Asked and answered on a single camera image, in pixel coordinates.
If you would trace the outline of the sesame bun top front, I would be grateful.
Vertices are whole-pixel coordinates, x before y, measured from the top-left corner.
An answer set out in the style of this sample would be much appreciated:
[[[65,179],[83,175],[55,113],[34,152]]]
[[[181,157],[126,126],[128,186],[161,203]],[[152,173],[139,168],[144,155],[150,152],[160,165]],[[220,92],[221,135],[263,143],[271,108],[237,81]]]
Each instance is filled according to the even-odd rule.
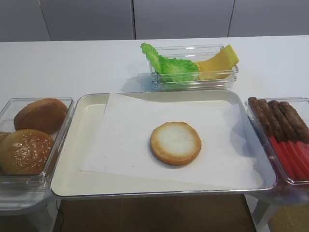
[[[0,143],[0,167],[5,174],[39,174],[45,167],[54,140],[39,130],[17,130]]]

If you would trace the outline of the sesame bun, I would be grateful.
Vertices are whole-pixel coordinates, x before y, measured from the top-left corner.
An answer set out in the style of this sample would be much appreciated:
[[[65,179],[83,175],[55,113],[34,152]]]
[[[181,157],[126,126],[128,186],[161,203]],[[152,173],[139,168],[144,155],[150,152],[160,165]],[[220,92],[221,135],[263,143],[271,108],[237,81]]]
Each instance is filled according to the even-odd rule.
[[[10,132],[5,132],[5,131],[1,131],[0,132],[0,143],[10,134]],[[3,175],[4,171],[3,169],[0,167],[0,174]]]
[[[17,130],[0,143],[0,167],[5,174],[39,174],[45,167],[54,140],[39,130]]]

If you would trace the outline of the bottom bun half on paper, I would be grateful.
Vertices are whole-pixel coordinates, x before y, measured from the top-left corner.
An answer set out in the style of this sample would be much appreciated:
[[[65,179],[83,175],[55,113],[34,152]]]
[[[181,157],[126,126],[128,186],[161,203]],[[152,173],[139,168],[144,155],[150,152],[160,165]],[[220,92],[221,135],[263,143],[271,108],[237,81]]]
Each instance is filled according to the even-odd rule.
[[[166,122],[150,136],[152,154],[168,165],[186,165],[200,153],[202,141],[186,122]]]

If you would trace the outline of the sesame bun top left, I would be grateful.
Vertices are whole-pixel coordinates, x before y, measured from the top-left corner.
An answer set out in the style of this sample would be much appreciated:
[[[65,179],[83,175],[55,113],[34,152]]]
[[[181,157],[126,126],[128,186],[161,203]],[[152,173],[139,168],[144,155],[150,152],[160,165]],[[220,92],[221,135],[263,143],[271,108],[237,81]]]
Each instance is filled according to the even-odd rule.
[[[5,132],[5,131],[1,131],[0,132],[0,143],[10,134],[10,132]],[[3,169],[0,167],[0,174],[3,175],[4,171]]]

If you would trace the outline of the red tomato slices stack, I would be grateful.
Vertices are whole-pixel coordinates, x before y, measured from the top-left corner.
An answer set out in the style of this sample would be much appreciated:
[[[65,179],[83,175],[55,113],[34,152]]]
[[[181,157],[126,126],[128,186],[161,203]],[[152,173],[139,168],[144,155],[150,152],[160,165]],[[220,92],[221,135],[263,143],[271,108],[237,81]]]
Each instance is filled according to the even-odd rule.
[[[269,137],[276,155],[287,177],[293,181],[309,180],[309,146],[302,141],[278,143],[274,136]]]

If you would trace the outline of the clear patty tomato container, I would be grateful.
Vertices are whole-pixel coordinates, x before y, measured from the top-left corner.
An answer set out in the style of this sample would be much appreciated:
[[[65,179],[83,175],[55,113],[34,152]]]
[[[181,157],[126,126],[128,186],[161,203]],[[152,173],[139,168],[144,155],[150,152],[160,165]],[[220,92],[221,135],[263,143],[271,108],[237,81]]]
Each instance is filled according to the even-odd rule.
[[[280,102],[288,102],[292,107],[294,107],[296,109],[296,111],[298,112],[298,114],[300,115],[300,117],[303,119],[303,121],[306,123],[306,125],[309,127],[309,101],[306,98],[281,98],[281,99],[265,99],[266,102],[268,103],[269,101],[272,100],[276,100],[279,103]],[[273,146],[271,145],[270,141],[269,141],[269,137],[266,136],[263,128],[261,127],[261,124],[259,122],[259,120],[257,119],[257,117],[254,115],[254,112],[252,111],[252,109],[249,106],[248,100],[246,102],[246,106],[247,106],[247,113],[248,113],[248,117],[263,145],[263,147],[265,148],[267,155],[272,163],[272,165],[274,166],[276,172],[278,173],[278,175],[280,176],[280,178],[283,178],[285,181],[287,181],[290,184],[307,184],[309,181],[293,181],[291,179],[289,179],[287,177],[287,174],[284,170],[284,168],[282,167],[276,152],[273,148]]]

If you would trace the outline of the clear lettuce cheese container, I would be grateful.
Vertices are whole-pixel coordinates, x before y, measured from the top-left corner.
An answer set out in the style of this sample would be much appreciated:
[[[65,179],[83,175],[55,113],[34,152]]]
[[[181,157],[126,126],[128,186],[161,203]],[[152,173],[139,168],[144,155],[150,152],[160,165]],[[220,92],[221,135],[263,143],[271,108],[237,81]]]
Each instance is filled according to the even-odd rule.
[[[213,58],[224,48],[221,44],[185,45],[156,47],[157,52],[167,58],[187,59],[192,62]],[[180,91],[201,89],[226,89],[232,87],[237,80],[239,68],[235,65],[231,70],[215,72],[192,72],[160,75],[150,65],[152,88],[155,91]]]

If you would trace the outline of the clear bun container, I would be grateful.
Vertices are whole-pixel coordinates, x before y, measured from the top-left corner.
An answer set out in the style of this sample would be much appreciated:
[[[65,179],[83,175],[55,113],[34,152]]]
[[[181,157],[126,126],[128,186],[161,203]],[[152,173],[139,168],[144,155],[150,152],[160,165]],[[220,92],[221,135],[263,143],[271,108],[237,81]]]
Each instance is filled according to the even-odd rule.
[[[26,107],[28,104],[42,100],[44,98],[13,98],[10,99],[4,108],[0,111],[0,131],[13,133],[17,130],[14,128],[14,117],[16,114]],[[71,114],[74,106],[74,101],[72,98],[56,98],[62,101],[68,108],[66,117],[61,128],[51,134],[54,145],[50,152],[50,155],[46,161],[45,167],[41,173],[21,175],[14,174],[0,175],[0,188],[1,189],[45,189],[47,187],[47,182],[51,176],[54,167],[56,165],[57,158],[59,156],[60,145],[63,142],[68,127],[70,126]]]

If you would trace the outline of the yellow cheese slices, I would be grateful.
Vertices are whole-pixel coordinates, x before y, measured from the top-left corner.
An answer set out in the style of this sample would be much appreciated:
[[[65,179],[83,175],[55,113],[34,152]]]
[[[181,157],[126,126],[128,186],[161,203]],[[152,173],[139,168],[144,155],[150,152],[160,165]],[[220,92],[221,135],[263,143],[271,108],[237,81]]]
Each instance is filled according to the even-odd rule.
[[[239,62],[239,58],[232,46],[229,44],[221,48],[220,52],[214,57],[198,61],[196,64],[201,74],[198,76],[199,80],[214,80],[227,78],[230,75],[233,67]]]

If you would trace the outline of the plain brown bun half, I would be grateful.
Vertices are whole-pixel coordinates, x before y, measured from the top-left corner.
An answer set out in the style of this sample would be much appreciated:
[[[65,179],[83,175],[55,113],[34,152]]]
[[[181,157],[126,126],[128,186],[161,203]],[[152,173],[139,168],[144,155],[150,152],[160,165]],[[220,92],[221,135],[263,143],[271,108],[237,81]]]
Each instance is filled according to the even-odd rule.
[[[58,99],[47,98],[28,104],[14,117],[15,130],[33,129],[47,134],[58,131],[68,108]]]

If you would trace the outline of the white metal tray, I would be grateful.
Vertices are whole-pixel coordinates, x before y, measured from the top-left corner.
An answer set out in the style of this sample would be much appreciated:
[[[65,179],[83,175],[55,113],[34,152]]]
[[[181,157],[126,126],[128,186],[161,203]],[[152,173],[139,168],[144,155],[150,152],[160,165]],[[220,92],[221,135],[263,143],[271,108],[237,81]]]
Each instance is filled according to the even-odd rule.
[[[258,188],[231,189],[215,185],[87,172],[82,165],[95,138],[95,129],[108,103],[108,94],[88,94],[76,104],[67,137],[51,180],[51,190],[61,198],[142,196],[157,194],[198,194],[202,192],[248,192],[273,188],[277,176],[262,147],[238,95],[228,90],[121,93],[151,102],[225,101],[238,104],[248,149],[263,184]]]

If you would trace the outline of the white paper sheet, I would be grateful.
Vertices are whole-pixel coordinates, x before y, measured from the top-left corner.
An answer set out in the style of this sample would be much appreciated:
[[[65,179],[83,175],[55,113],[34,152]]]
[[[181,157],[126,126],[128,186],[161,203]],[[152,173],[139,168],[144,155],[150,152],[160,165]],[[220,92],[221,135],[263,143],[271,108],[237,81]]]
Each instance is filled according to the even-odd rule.
[[[153,130],[174,121],[188,123],[202,141],[198,157],[185,166],[166,165],[156,159],[149,148]],[[238,104],[225,101],[163,103],[111,94],[82,170],[254,189],[263,184],[254,162]]]

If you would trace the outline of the green lettuce leaf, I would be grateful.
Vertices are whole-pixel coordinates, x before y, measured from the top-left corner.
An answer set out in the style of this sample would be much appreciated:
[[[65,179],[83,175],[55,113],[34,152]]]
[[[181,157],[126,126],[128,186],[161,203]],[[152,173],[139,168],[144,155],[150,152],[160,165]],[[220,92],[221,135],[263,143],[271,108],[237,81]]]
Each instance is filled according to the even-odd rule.
[[[194,81],[199,72],[198,66],[186,59],[167,58],[160,55],[157,50],[148,43],[140,45],[142,53],[160,75],[161,83]]]

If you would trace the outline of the brown meat patty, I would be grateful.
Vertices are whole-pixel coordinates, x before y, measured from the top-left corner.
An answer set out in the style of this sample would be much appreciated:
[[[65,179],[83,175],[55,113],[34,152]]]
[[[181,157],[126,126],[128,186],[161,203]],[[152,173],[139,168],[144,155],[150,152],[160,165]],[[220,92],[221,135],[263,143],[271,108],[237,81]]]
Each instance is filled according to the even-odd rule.
[[[295,133],[294,129],[290,125],[289,121],[287,118],[284,116],[282,111],[279,108],[279,102],[276,100],[272,100],[268,102],[268,106],[270,107],[272,113],[276,117],[277,121],[280,124],[280,127],[282,131],[285,134],[285,139],[290,140],[292,142],[297,142],[298,141],[298,136]]]
[[[285,134],[283,132],[283,130],[281,129],[281,126],[278,122],[278,120],[276,119],[276,117],[274,116],[274,114],[272,113],[268,103],[266,102],[266,100],[264,99],[259,99],[258,103],[261,107],[261,109],[263,110],[266,118],[268,119],[270,126],[272,128],[273,134],[277,140],[278,143],[282,142],[282,141],[286,141],[286,137]]]
[[[297,133],[299,138],[304,142],[305,144],[309,143],[309,128],[306,125],[306,123],[303,121],[303,119],[300,117],[298,112],[294,107],[292,107],[288,102],[281,101],[279,103],[279,108],[287,118],[288,122],[294,129],[294,131]]]
[[[261,127],[263,128],[265,134],[267,137],[272,137],[274,136],[273,130],[271,128],[271,125],[264,114],[261,106],[258,103],[258,100],[256,97],[249,97],[248,98],[248,103],[252,111],[254,112],[254,115],[257,117],[259,120]]]

